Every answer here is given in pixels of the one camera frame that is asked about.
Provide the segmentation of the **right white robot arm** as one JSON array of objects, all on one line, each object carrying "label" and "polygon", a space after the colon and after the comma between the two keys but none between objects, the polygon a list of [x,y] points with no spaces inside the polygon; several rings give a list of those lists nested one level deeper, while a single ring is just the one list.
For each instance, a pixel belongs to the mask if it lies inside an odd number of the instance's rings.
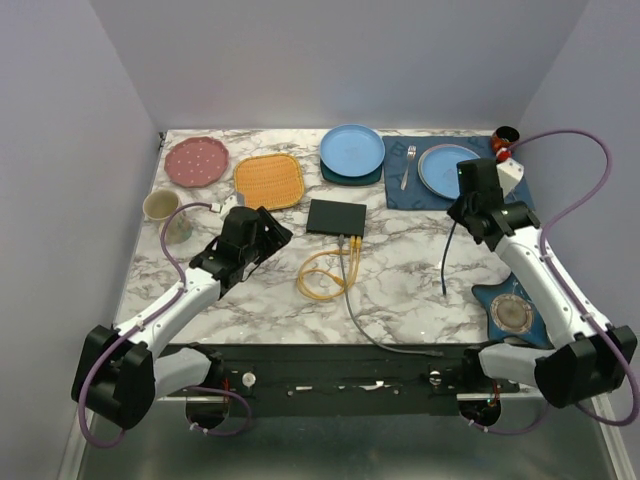
[{"label": "right white robot arm", "polygon": [[564,408],[631,382],[636,335],[627,326],[614,326],[555,262],[528,205],[505,201],[496,162],[462,161],[457,179],[460,195],[449,216],[510,268],[540,313],[553,346],[485,344],[476,358],[461,365],[462,384],[480,392],[496,379],[511,380],[537,388],[552,406]]}]

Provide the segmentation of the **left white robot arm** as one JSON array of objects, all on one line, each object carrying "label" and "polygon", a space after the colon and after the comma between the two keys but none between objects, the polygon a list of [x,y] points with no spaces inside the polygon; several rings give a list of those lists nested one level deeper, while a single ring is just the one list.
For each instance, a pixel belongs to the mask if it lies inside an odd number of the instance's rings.
[{"label": "left white robot arm", "polygon": [[79,412],[92,411],[118,427],[136,426],[160,397],[185,388],[214,393],[224,377],[222,356],[190,344],[174,354],[165,348],[197,315],[214,305],[292,239],[265,208],[236,206],[221,233],[186,268],[178,281],[142,313],[86,336],[71,396]]}]

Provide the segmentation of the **black network switch box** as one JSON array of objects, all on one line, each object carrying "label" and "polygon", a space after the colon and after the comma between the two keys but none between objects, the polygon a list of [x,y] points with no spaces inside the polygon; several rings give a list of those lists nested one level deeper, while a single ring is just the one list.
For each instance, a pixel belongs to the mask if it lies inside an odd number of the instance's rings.
[{"label": "black network switch box", "polygon": [[367,206],[364,204],[312,199],[306,232],[332,236],[363,237]]}]

